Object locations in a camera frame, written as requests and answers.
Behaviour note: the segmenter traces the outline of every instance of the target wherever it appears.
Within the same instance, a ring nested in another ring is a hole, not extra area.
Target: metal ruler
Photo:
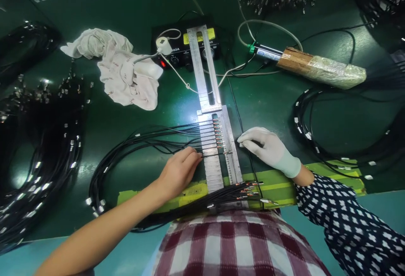
[[[224,187],[218,147],[223,149],[230,183],[235,184],[242,182],[242,174],[240,171],[238,156],[236,154],[236,146],[228,110],[226,105],[221,104],[207,26],[193,27],[188,29],[187,33],[190,41],[191,57],[201,105],[201,110],[197,111],[197,114],[200,123],[202,152],[203,155],[206,156],[204,158],[204,166],[207,177],[208,192],[211,193]],[[210,77],[209,81],[212,87],[211,102],[210,93],[208,93],[207,85],[205,83],[203,62],[201,60],[197,33],[199,33],[199,36],[200,33],[202,34],[204,41],[204,49],[206,52],[205,55],[207,56]],[[215,140],[218,140],[217,144],[212,144],[213,136],[215,136]],[[235,203],[237,206],[242,204],[242,206],[247,207],[246,201],[237,201]]]

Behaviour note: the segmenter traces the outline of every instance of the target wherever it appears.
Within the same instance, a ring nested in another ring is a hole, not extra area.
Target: plaid shirt
[[[275,211],[227,211],[174,222],[153,275],[330,274],[307,240]]]

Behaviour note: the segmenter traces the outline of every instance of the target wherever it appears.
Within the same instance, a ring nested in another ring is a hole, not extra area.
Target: human hand
[[[252,140],[260,142],[258,146]],[[240,147],[245,147],[264,163],[282,171],[288,178],[294,178],[301,169],[301,162],[286,149],[280,138],[263,127],[254,127],[244,132],[239,138]]]
[[[165,168],[155,181],[160,196],[165,201],[175,198],[191,182],[197,165],[203,160],[202,153],[192,147],[177,152],[167,161]]]

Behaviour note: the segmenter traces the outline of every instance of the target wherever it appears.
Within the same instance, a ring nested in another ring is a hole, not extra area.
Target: blue floor
[[[402,208],[405,203],[405,191],[367,195],[360,197],[359,203],[378,215],[395,231],[405,235],[405,211]],[[344,275],[324,242],[321,227],[310,223],[295,206],[284,208],[281,213],[289,224],[307,238],[333,276]],[[106,260],[96,267],[96,276],[141,275],[167,228],[168,226],[152,233],[129,234]],[[36,241],[0,256],[1,276],[32,276],[42,261],[65,239]]]

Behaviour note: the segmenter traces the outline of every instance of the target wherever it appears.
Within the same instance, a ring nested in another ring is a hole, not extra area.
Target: knob
[[[214,57],[214,50],[211,48],[211,56]],[[202,51],[202,56],[205,60],[207,60],[207,52],[205,50]]]
[[[194,66],[193,66],[193,61],[191,60],[191,56],[190,55],[184,55],[184,64],[186,66],[186,69],[189,72],[193,72],[194,71]]]
[[[178,65],[178,58],[177,57],[172,57],[170,58],[170,61],[172,62],[172,65]]]

